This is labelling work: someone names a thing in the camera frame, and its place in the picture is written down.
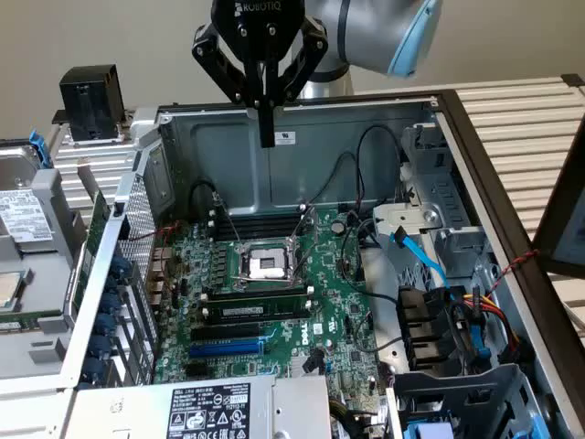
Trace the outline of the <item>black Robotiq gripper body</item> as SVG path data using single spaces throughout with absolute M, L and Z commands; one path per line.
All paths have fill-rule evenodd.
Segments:
M 304 1 L 213 1 L 211 20 L 236 59 L 281 61 L 305 18 Z

